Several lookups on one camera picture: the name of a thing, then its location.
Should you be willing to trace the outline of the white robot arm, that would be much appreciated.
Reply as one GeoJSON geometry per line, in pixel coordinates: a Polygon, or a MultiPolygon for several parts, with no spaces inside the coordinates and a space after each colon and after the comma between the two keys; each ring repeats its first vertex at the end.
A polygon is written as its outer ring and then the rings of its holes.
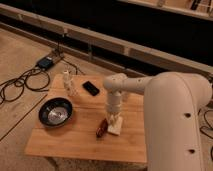
{"type": "Polygon", "coordinates": [[[142,94],[148,171],[205,171],[198,111],[212,97],[212,86],[202,75],[164,72],[129,78],[123,73],[103,81],[107,91],[107,120],[116,128],[121,93],[142,94]]]}

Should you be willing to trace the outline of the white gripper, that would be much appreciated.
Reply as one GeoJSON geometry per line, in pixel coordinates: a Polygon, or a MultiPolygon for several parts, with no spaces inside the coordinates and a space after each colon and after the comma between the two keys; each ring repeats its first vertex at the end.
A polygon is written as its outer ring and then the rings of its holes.
{"type": "Polygon", "coordinates": [[[109,125],[115,124],[119,118],[118,114],[121,112],[122,106],[122,97],[115,96],[113,94],[107,95],[106,100],[106,113],[107,113],[107,122],[109,125]]]}

